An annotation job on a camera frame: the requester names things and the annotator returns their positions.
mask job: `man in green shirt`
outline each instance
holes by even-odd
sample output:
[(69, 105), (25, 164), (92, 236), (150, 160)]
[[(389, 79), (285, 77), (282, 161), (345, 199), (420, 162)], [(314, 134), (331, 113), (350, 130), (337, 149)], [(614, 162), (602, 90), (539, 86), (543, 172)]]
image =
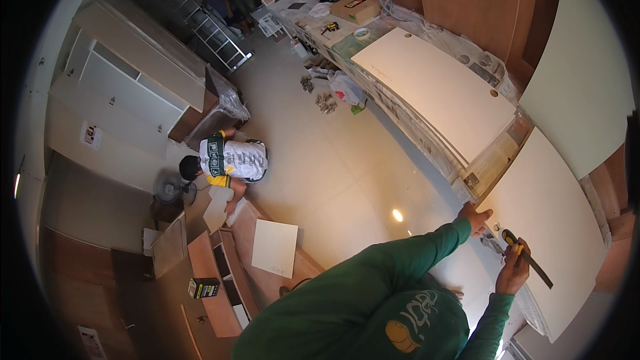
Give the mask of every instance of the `man in green shirt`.
[(480, 236), (491, 214), (467, 203), (434, 232), (369, 246), (267, 307), (240, 334), (232, 358), (493, 360), (514, 295), (529, 276), (518, 257), (523, 249), (507, 248), (471, 338), (456, 295), (423, 278), (469, 236)]

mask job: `ladder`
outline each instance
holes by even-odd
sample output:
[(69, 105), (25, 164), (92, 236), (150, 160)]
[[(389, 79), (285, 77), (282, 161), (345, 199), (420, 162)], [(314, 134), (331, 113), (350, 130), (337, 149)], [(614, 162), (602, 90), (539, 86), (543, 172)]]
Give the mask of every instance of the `ladder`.
[(243, 52), (225, 33), (224, 30), (229, 29), (224, 20), (217, 20), (203, 5), (195, 0), (169, 1), (174, 6), (173, 11), (180, 15), (180, 19), (199, 40), (229, 69), (229, 74), (254, 55), (253, 52)]

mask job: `white plastic bag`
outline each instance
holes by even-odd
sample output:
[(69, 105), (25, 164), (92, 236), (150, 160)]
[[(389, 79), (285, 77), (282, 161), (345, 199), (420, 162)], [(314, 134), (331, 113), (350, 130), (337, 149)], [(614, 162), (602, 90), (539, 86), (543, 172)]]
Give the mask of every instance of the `white plastic bag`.
[(336, 71), (329, 79), (329, 86), (336, 95), (350, 105), (357, 105), (364, 97), (364, 91), (343, 71)]

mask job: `black hair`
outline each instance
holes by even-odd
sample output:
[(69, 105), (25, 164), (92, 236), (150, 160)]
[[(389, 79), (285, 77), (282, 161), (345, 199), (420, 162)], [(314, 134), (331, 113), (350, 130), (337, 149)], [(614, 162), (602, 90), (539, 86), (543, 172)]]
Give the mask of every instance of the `black hair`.
[(197, 156), (185, 156), (180, 161), (180, 175), (187, 181), (193, 181), (197, 173), (202, 170)]

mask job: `man in white jersey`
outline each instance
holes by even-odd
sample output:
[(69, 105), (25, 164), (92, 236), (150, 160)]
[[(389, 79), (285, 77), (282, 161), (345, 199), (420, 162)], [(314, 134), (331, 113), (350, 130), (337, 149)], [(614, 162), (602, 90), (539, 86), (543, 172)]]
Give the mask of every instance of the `man in white jersey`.
[(225, 207), (228, 215), (236, 211), (246, 183), (258, 182), (264, 177), (268, 163), (264, 143), (254, 139), (246, 142), (231, 140), (235, 134), (235, 128), (220, 130), (211, 138), (200, 141), (200, 156), (185, 156), (180, 161), (180, 175), (185, 180), (193, 181), (204, 174), (210, 184), (234, 191), (233, 198)]

